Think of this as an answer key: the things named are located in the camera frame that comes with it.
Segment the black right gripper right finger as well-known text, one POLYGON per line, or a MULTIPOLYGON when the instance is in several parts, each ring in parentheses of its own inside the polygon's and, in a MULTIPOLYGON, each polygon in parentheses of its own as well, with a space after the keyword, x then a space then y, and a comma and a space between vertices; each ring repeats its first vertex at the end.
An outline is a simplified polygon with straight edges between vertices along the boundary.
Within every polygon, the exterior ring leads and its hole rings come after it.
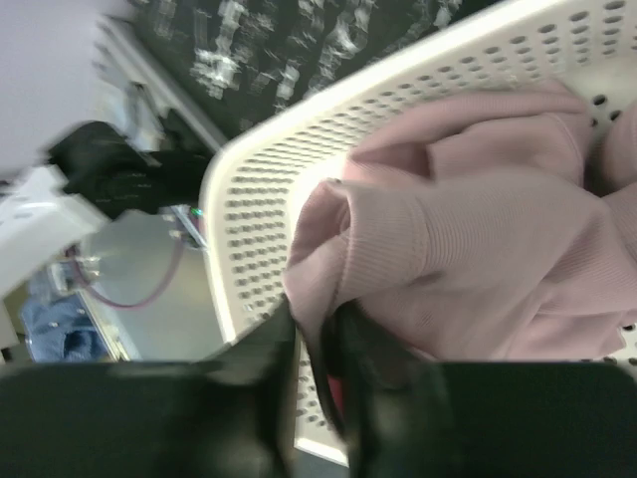
POLYGON ((636 381, 617 364, 419 358, 354 304, 323 343, 354 477, 636 473, 636 381))

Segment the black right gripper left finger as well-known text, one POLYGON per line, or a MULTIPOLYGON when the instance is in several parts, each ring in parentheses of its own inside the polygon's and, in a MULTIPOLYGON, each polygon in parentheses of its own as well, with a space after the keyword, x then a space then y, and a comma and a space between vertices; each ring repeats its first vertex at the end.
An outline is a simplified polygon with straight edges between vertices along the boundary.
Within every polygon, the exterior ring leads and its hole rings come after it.
POLYGON ((287 304, 197 362, 6 365, 5 477, 288 477, 297 329, 287 304))

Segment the pink tank top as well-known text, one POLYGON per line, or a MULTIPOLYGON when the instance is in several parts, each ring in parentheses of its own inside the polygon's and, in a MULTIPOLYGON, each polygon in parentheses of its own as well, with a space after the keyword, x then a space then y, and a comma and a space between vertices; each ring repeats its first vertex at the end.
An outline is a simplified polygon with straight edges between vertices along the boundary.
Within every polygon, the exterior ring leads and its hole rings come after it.
POLYGON ((285 292, 313 358, 356 304, 431 359, 599 359, 636 320, 636 188, 584 187, 585 102, 546 82, 407 111, 303 206, 285 292))

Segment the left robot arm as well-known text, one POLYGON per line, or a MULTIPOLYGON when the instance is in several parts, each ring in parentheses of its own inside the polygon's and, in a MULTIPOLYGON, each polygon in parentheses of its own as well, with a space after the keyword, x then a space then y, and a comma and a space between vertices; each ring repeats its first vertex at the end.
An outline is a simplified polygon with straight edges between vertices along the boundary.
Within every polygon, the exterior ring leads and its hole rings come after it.
POLYGON ((72 128, 1 193, 1 292, 127 211, 197 205, 212 155, 182 129, 144 151, 107 122, 72 128))

